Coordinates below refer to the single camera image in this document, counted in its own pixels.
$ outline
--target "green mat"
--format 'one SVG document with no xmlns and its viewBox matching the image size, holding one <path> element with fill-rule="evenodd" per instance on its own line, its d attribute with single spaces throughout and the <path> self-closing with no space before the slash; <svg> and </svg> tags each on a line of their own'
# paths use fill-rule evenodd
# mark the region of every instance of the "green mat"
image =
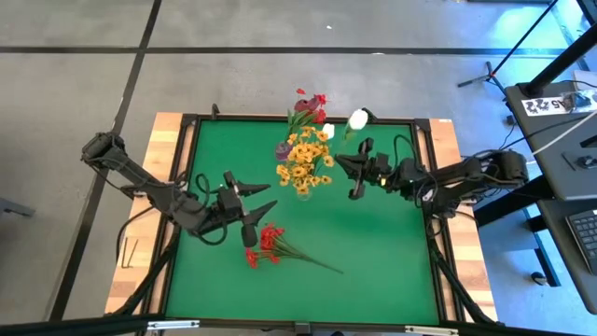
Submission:
<svg viewBox="0 0 597 336">
<path fill-rule="evenodd" d="M 337 126 L 341 133 L 342 125 Z M 208 246 L 183 232 L 178 247 L 166 315 L 170 317 L 291 320 L 342 323 L 438 323 L 436 298 L 423 229 L 423 215 L 398 194 L 367 185 L 359 201 L 348 199 L 354 182 L 339 165 L 322 168 L 333 182 L 312 190 L 301 201 L 291 186 L 280 187 L 275 173 L 276 144 L 285 122 L 202 121 L 191 181 L 205 173 L 214 189 L 222 174 L 250 184 L 271 184 L 245 198 L 248 209 L 278 200 L 260 223 L 286 228 L 285 238 L 311 257 L 342 271 L 292 259 L 280 264 L 247 264 L 238 223 L 228 239 Z M 332 139 L 332 154 L 352 154 L 370 136 L 374 151 L 394 153 L 397 133 L 410 138 L 408 126 L 371 125 L 342 147 Z M 401 158 L 411 157 L 400 142 Z M 203 195 L 191 184 L 190 190 Z M 206 237 L 219 238 L 221 231 Z"/>
</svg>

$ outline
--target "concrete floor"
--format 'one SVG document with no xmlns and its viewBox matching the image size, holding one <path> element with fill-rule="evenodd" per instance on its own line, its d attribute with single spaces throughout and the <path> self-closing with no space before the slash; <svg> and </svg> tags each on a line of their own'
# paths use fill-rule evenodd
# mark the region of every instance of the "concrete floor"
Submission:
<svg viewBox="0 0 597 336">
<path fill-rule="evenodd" d="M 584 29 L 575 5 L 560 3 L 572 31 Z M 0 46 L 136 47 L 151 6 L 151 0 L 5 0 Z M 170 0 L 163 1 L 150 46 L 509 48 L 543 9 L 444 0 Z M 565 48 L 560 22 L 548 15 L 523 46 Z M 133 58 L 0 53 L 0 195 L 37 210 L 32 218 L 4 216 L 0 223 L 0 323 L 45 318 L 91 182 L 92 171 L 78 160 L 80 148 L 110 128 Z M 455 86 L 483 74 L 487 60 L 496 64 L 501 57 L 146 55 L 122 136 L 130 156 L 141 161 L 158 111 L 205 113 L 218 103 L 224 113 L 284 114 L 301 87 L 327 93 L 328 111 L 336 116 L 365 105 L 381 117 L 453 119 L 461 152 L 470 154 L 499 147 L 509 132 L 503 124 L 509 112 L 496 87 Z M 587 63 L 595 60 L 589 56 Z M 517 56 L 499 78 L 505 85 L 529 80 L 550 61 Z M 517 129 L 510 139 L 520 136 Z M 526 145 L 516 149 L 529 154 Z M 116 234 L 129 210 L 124 196 L 104 190 L 67 318 L 103 313 Z M 557 258 L 555 247 L 549 251 Z M 569 280 L 561 288 L 536 287 L 523 277 L 538 265 L 528 254 L 485 257 L 500 320 L 595 332 L 597 318 Z M 565 276 L 563 266 L 557 270 Z M 566 307 L 566 314 L 544 305 Z"/>
</svg>

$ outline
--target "white tulip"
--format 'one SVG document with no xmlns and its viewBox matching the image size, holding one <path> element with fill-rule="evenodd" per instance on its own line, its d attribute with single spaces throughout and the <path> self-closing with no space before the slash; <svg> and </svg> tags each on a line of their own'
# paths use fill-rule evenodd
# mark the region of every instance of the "white tulip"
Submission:
<svg viewBox="0 0 597 336">
<path fill-rule="evenodd" d="M 334 130 L 336 129 L 336 126 L 332 125 L 332 124 L 325 124 L 324 125 L 324 133 L 327 134 L 327 140 L 331 139 L 334 137 Z"/>
<path fill-rule="evenodd" d="M 359 108 L 348 118 L 348 126 L 353 130 L 362 130 L 367 125 L 368 118 L 369 114 Z"/>
</svg>

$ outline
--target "wooden board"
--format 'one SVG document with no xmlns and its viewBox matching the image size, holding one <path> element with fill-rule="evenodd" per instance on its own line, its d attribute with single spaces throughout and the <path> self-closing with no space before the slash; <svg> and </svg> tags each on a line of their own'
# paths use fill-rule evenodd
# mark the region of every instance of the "wooden board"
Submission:
<svg viewBox="0 0 597 336">
<path fill-rule="evenodd" d="M 143 167 L 161 181 L 168 181 L 172 169 L 174 150 L 180 131 L 181 120 L 181 113 L 158 113 L 154 122 Z M 461 158 L 451 120 L 431 119 L 430 121 L 438 167 L 458 162 Z M 423 132 L 419 132 L 419 140 L 421 151 L 425 158 L 423 163 L 426 163 L 428 166 Z M 179 165 L 181 171 L 186 167 L 190 142 L 191 132 L 187 132 L 185 134 L 181 164 Z M 135 200 L 132 204 L 131 216 L 146 207 L 148 207 L 147 200 Z M 459 210 L 472 215 L 470 208 L 461 206 Z M 117 310 L 145 277 L 151 262 L 151 254 L 156 241 L 159 221 L 159 213 L 156 210 L 152 210 L 145 216 L 134 221 L 126 230 L 125 237 L 129 241 L 126 250 L 123 246 L 120 249 L 121 256 L 119 257 L 107 305 L 105 306 L 107 313 Z M 475 221 L 468 217 L 458 216 L 450 219 L 448 223 L 458 277 L 483 312 L 488 317 L 497 319 Z M 166 234 L 165 239 L 169 239 L 169 234 Z M 135 241 L 138 243 L 131 258 L 132 246 Z M 437 238 L 437 241 L 440 249 L 443 250 L 440 237 Z M 128 260 L 131 259 L 129 268 L 122 267 L 122 258 L 125 259 L 125 266 Z M 163 272 L 154 288 L 153 300 L 150 305 L 150 312 L 152 313 L 158 311 L 162 284 Z M 448 318 L 454 320 L 455 312 L 451 291 L 449 290 L 450 285 L 443 277 L 442 288 L 444 290 Z"/>
</svg>

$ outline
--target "table leg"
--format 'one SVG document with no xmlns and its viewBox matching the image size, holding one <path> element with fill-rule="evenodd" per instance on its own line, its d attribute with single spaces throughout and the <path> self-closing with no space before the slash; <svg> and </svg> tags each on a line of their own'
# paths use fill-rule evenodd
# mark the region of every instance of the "table leg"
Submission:
<svg viewBox="0 0 597 336">
<path fill-rule="evenodd" d="M 524 186 L 510 191 L 501 198 L 475 210 L 478 226 L 487 225 L 505 215 L 529 206 L 538 200 L 553 198 L 553 191 L 544 176 L 539 176 Z"/>
<path fill-rule="evenodd" d="M 550 287 L 561 286 L 562 284 L 560 283 L 560 279 L 553 269 L 553 265 L 551 265 L 551 260 L 549 260 L 548 253 L 545 250 L 545 247 L 543 247 L 541 238 L 537 235 L 537 233 L 534 233 L 534 235 L 537 244 L 539 245 L 539 247 L 535 249 L 535 254 L 537 255 L 537 259 L 539 260 L 539 264 L 541 265 L 541 269 L 543 270 L 543 274 L 546 277 L 548 285 Z"/>
</svg>

